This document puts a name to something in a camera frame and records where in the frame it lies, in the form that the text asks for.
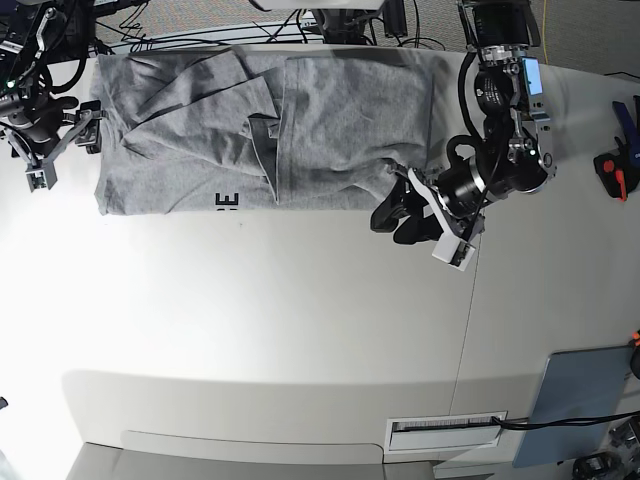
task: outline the cable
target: cable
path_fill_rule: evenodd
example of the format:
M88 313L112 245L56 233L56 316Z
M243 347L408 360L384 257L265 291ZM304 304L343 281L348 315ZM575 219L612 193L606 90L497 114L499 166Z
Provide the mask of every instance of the cable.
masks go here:
M269 33L269 31L268 31L266 28L264 28L264 27L263 27L263 26L261 26L261 25L258 25L256 22L251 22L251 23L253 23L256 27L258 27L258 28L259 28L260 30L262 30L264 33L266 33L267 35L269 35L269 40L273 40L273 41L275 41L276 43L278 42L278 40L276 39L276 37L274 37L271 33Z
M471 136L478 142L482 141L482 137L476 130L473 121L471 120L471 114L469 113L469 106L467 105L467 95L465 92L465 83L467 80L467 72L469 71L469 67L476 58L476 54L474 52L467 52L462 60L462 66L460 67L460 73L458 74L458 102L460 103L460 111L462 113L462 120L464 121L465 127L471 134Z
M289 25L289 22L291 21L291 19L294 17L294 15L298 13L297 10L294 10L293 12L291 12L291 15L289 15L287 17L287 19L284 21L284 23L282 25L280 25L280 28L278 30L276 30L276 33L273 34L273 39L275 40L276 37L278 36L278 34L287 26Z
M476 207L476 211L473 212L473 217L471 217L471 221L469 222L469 225L467 225L467 228L465 228L464 232L462 232L462 239L465 242L468 242L471 239L473 229L475 228L476 222L478 221L478 217L480 216L480 211L484 206L484 201L487 199L489 189L493 185L493 180L495 179L496 172L498 171L498 166L500 165L502 157L504 156L505 147L508 145L508 137L507 137L507 141L506 142L503 141L502 143L504 143L505 145L500 145L500 150L498 151L498 158L496 159L496 163L493 166L493 170L491 171L491 176L489 177L489 181L487 182L484 189L482 190L482 193L480 194L480 199L478 201L478 206Z
M633 74L631 74L629 72L612 72L612 73L605 73L604 74L605 77L612 77L612 76L615 76L615 75L626 75L627 77L631 77L631 78L635 78L635 79L640 80L640 77L638 75L633 75Z
M439 40L436 40L435 38L431 38L431 37L416 37L416 38L408 38L408 39L403 40L402 42L400 42L400 46L401 46L401 47L404 47L407 43L412 42L412 41L414 41L414 40L428 40L428 41L430 41L430 42L437 43L438 45L440 45L440 46L442 47L442 50L443 50L443 51L446 51L446 50L447 50L447 47L445 47L444 43L442 43L442 42L441 42L441 41L439 41Z
M116 33L121 33L123 34L124 32L122 32L121 30L118 30L117 28L113 28L110 27L109 25L106 25L98 20L96 20L96 24L111 30L113 32ZM126 35L126 37L124 38L124 40L122 40L125 44L130 44L133 46L136 46L138 44L141 45L160 45L160 44L164 44L164 43L173 43L173 42L189 42L189 41L195 41L197 43L202 43L205 45L228 45L228 43L224 43L223 41L217 41L217 40L207 40L204 38L192 38L192 37L180 37L180 36L176 36L176 37L171 37L171 38L162 38L162 39L154 39L154 38L143 38L143 37L136 37L127 33L124 33L124 35Z
M304 43L309 43L309 40L307 40L307 36L304 33L304 30L302 30L302 24L300 23L301 17L302 17L302 9L298 10L298 14L296 15L296 25L298 26L298 30L300 30L300 34L302 35L302 39Z
M415 48L418 48L420 45L420 11L418 10L418 2L416 0L413 0L413 7L416 11L416 42L415 42Z
M544 52L544 63L549 65L549 56L547 55L547 0L544 0L544 7L542 10L542 51Z
M563 420L556 420L555 422L548 423L519 424L506 422L496 417L491 417L491 422L495 425L499 425L505 430L528 431L540 430L541 428L548 427L590 427L593 425L615 422L616 420L624 420L625 418L635 417L637 415L640 415L640 410L636 410L635 412L621 413L618 415L608 415L605 417L565 418Z
M386 22L385 22L383 19L379 18L379 17L371 18L371 20L378 20L380 23L382 23L382 25L384 25L385 27L387 26ZM400 46L401 46L401 43L402 43L402 40L400 40L400 37L398 37L398 36L394 33L394 34L393 34L393 38L395 38L395 39L396 39L396 41L398 42L398 46L400 47Z
M140 35L144 27L140 22L137 22L136 20L140 18L140 16L144 13L144 11L147 9L148 6L149 6L148 1L138 5L136 9L133 11L133 13L131 13L131 15L129 15L122 22L120 22L120 24L118 25L118 28L124 32L127 32L128 35L132 34L132 32L135 32L133 33L134 36L145 38L146 34Z
M78 68L76 69L76 73L73 75L73 77L71 77L71 79L67 83L59 86L54 85L51 87L51 93L53 93L54 95L59 95L61 93L68 92L73 87L75 87L76 84L82 78L84 69L87 66L87 57L89 56L89 42L90 42L89 29L91 24L89 22L88 16L86 15L87 11L84 9L83 6L80 6L79 8L80 8L80 13L82 14L82 18L80 20L82 24L82 40L81 40L82 43L78 53L80 56Z
M373 13L365 13L364 15L360 15L359 17L354 18L350 22L345 23L344 26L345 27L353 27L354 25L358 25L360 22L366 22L367 20L374 20L374 19L381 20L380 14L382 13L382 9L383 9L385 3L386 3L386 0L384 2L382 2L382 5L380 6L380 8L378 10L376 10L375 12L373 12Z

